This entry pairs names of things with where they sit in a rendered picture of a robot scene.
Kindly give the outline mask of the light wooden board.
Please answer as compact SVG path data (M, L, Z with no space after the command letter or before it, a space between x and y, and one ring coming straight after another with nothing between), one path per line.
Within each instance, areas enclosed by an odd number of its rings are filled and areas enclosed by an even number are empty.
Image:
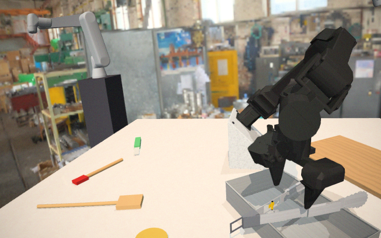
M381 199L381 150L341 135L311 142L316 153L309 158L328 158L345 169L344 179Z

